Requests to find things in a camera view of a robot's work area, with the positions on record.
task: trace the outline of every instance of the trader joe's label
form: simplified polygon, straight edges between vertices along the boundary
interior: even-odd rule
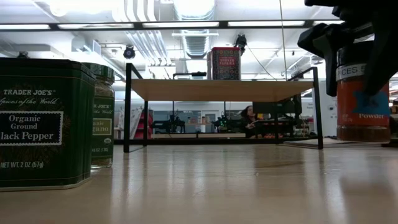
[[[92,158],[113,156],[114,98],[94,99]]]
[[[0,111],[0,146],[62,145],[63,111]]]

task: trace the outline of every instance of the woman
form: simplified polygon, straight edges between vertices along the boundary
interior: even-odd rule
[[[257,114],[253,113],[253,106],[247,106],[241,112],[242,116],[242,129],[246,134],[246,138],[255,138],[256,135],[258,138],[264,137],[265,129],[261,124],[257,124],[255,121],[258,121]]]

